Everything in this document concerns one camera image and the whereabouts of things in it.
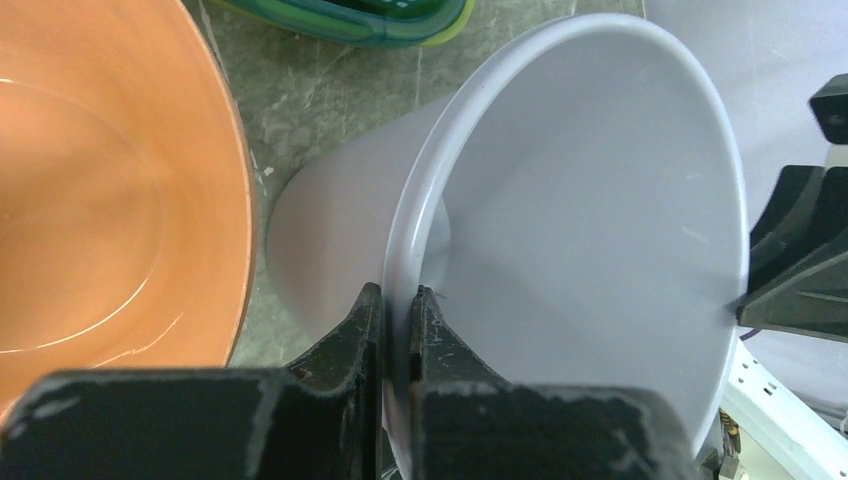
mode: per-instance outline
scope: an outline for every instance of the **white surface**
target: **white surface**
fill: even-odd
[[[742,342],[736,347],[721,406],[791,478],[848,477],[848,441],[769,373]]]
[[[807,101],[848,72],[848,2],[645,0],[645,13],[715,82],[739,142],[753,226],[784,165],[825,163],[829,144]],[[848,152],[831,158],[844,165]],[[746,344],[791,389],[848,408],[848,345],[776,332]]]
[[[444,192],[450,250],[434,286],[460,336],[513,381],[658,391],[694,454],[744,290],[742,188],[718,94],[677,40],[631,16],[558,20],[497,52],[447,106],[310,163],[273,213],[269,271],[312,332],[382,284],[401,367],[385,411],[408,473],[409,305]]]
[[[739,461],[748,474],[748,480],[795,480],[744,429],[740,429],[740,437],[742,453]]]

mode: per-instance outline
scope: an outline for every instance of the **green container lid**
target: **green container lid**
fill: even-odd
[[[433,45],[468,22],[474,0],[217,0],[274,25],[364,47]]]

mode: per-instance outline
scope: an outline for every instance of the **gray marble surface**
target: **gray marble surface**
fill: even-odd
[[[282,30],[209,1],[184,3],[222,64],[244,122],[262,246],[274,201],[311,159],[456,90],[495,50],[546,20],[602,11],[642,15],[641,0],[478,0],[467,27],[444,45],[365,50]],[[232,365],[282,365],[316,340],[277,299],[263,247],[258,254]]]

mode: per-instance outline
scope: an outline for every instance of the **orange bowl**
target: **orange bowl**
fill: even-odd
[[[252,273],[246,158],[178,0],[3,2],[0,412],[56,369],[227,361]]]

